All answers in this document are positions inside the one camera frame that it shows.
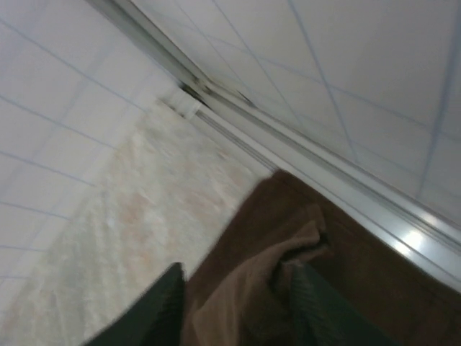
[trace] white tile wall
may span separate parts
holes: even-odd
[[[203,49],[213,79],[461,225],[445,193],[461,198],[458,0],[135,3],[186,54]]]
[[[0,208],[0,244],[8,247],[26,247],[35,229],[45,222],[46,218],[43,213],[3,205]]]
[[[328,82],[434,121],[456,1],[293,1]]]
[[[334,92],[346,128],[354,142],[422,174],[431,136],[410,120],[360,102],[341,92]]]
[[[230,67],[245,85],[256,90],[260,94],[271,97],[276,101],[283,102],[280,93],[252,55],[216,40],[213,40],[212,44],[221,56],[225,56]]]
[[[325,85],[267,62],[263,62],[263,67],[296,114],[314,119],[336,132],[342,131]]]
[[[85,1],[0,0],[0,311],[175,86]]]

